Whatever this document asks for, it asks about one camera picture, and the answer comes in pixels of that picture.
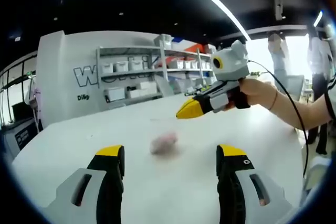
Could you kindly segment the person's right hand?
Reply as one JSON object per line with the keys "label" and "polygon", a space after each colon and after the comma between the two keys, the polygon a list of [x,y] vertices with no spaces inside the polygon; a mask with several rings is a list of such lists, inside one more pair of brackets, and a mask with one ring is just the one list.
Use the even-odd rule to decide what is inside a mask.
{"label": "person's right hand", "polygon": [[278,91],[272,85],[256,79],[245,78],[239,82],[240,90],[247,97],[249,105],[261,105],[270,110],[275,102]]}

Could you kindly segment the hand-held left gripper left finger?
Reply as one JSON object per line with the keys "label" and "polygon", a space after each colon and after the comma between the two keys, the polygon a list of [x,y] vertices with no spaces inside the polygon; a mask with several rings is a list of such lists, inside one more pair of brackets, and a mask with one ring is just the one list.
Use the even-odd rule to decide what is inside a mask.
{"label": "hand-held left gripper left finger", "polygon": [[50,223],[121,223],[123,177],[124,147],[105,147],[57,187],[43,213]]}

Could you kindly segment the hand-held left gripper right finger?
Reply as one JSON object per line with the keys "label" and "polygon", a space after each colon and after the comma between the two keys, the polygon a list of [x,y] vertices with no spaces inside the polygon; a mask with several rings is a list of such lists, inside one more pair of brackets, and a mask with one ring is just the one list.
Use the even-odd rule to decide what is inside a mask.
{"label": "hand-held left gripper right finger", "polygon": [[217,146],[216,176],[220,223],[288,223],[296,212],[283,188],[241,149]]}

